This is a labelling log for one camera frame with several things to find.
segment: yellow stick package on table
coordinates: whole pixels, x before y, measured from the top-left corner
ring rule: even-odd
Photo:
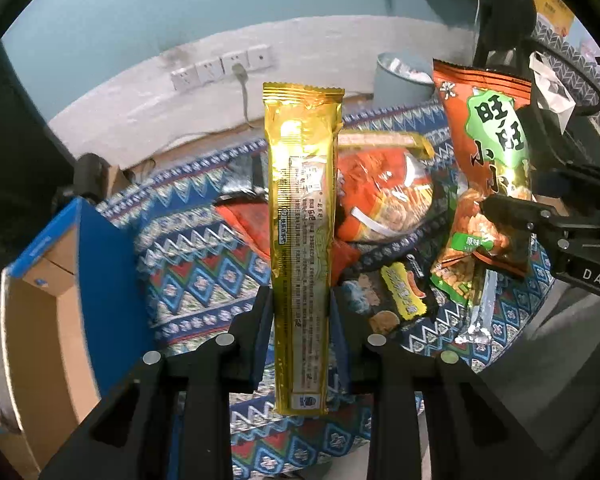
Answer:
[[[265,83],[276,409],[326,412],[337,135],[344,90]]]

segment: white paper bag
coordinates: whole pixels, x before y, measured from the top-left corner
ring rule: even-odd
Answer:
[[[529,57],[529,68],[534,71],[536,86],[543,97],[538,101],[538,106],[558,115],[560,133],[563,134],[576,106],[573,97],[551,69],[548,59],[539,52],[534,52]]]

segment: yellow logo label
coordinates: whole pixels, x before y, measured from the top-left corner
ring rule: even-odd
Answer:
[[[383,267],[380,274],[394,297],[398,312],[407,321],[427,312],[427,306],[422,302],[425,297],[415,283],[413,272],[404,268],[404,264],[394,263]]]

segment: blue cardboard box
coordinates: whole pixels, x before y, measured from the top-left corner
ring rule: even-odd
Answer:
[[[74,199],[4,269],[0,309],[11,401],[40,469],[153,347],[131,237]]]

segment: light blue wall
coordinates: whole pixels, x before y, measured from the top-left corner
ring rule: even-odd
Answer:
[[[216,32],[338,14],[406,16],[472,28],[476,1],[33,0],[2,42],[24,88],[49,120],[117,73]]]

